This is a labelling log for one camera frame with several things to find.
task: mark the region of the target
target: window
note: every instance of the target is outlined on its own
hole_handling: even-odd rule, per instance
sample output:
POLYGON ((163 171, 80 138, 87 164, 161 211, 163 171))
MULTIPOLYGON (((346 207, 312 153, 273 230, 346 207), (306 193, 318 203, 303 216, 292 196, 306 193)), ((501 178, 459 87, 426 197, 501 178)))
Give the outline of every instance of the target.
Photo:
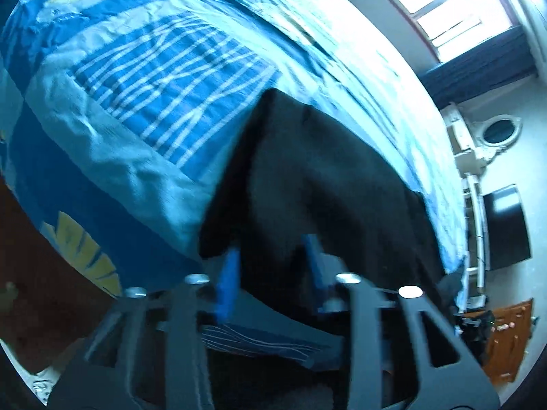
POLYGON ((457 57, 512 26, 505 0, 393 0, 430 42, 439 60, 457 57))

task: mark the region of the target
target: dark blue curtain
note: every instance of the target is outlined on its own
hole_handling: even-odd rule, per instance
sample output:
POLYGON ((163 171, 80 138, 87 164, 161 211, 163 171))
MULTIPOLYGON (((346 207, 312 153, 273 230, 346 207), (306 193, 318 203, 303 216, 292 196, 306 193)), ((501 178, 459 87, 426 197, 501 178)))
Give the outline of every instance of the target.
POLYGON ((442 109, 537 73, 522 26, 514 26, 419 78, 442 109))

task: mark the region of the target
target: bedding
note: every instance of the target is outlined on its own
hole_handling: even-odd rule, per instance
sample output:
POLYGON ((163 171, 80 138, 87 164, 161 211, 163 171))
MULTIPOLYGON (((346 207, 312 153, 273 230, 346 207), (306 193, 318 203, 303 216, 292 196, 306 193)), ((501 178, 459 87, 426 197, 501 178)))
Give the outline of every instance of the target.
MULTIPOLYGON (((444 122, 347 0, 20 0, 0 54, 5 183, 62 257, 113 296, 201 271, 205 211, 268 88, 380 153, 423 194, 445 271, 464 260, 444 122)), ((318 349, 237 325, 211 328, 204 341, 302 363, 318 349)))

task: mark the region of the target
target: brown wooden surface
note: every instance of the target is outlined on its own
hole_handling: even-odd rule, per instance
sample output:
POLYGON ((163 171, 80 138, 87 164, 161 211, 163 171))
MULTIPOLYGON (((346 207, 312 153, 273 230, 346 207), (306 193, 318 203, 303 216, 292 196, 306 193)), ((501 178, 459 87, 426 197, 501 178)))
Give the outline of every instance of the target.
MULTIPOLYGON (((484 372, 494 385, 515 381, 520 364, 524 358, 524 351, 530 338, 533 300, 517 305, 493 310, 496 323, 490 340, 487 353, 488 362, 483 367, 484 372), (498 327, 514 324, 506 330, 497 330, 498 327)), ((482 314, 469 313, 468 317, 482 314)))
POLYGON ((0 338, 30 373, 91 333, 113 299, 62 259, 0 181, 0 286, 18 296, 0 314, 0 338))

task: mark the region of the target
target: black garment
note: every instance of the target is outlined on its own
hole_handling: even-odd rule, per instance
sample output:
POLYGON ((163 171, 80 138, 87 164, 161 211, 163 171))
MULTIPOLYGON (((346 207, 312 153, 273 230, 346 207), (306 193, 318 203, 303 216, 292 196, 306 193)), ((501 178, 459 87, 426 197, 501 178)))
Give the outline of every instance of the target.
POLYGON ((207 259, 239 242, 242 287, 309 324, 307 233, 377 287, 418 285, 443 307, 436 284, 445 273, 421 195, 341 123, 268 90, 218 185, 199 252, 207 259))

